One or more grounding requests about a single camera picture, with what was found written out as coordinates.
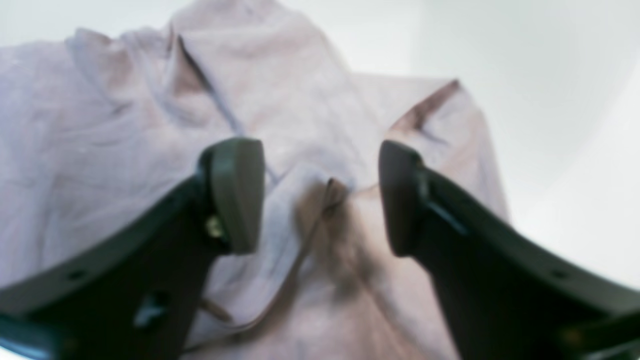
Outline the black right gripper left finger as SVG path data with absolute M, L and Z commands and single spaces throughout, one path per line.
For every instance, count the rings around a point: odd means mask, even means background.
M 220 256 L 253 253 L 265 151 L 233 137 L 112 237 L 1 292 L 10 360 L 177 360 Z

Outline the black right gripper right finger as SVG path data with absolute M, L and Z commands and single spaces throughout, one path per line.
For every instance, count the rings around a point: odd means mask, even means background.
M 464 360 L 637 360 L 639 292 L 520 235 L 413 148 L 382 142 L 395 256 L 425 269 Z

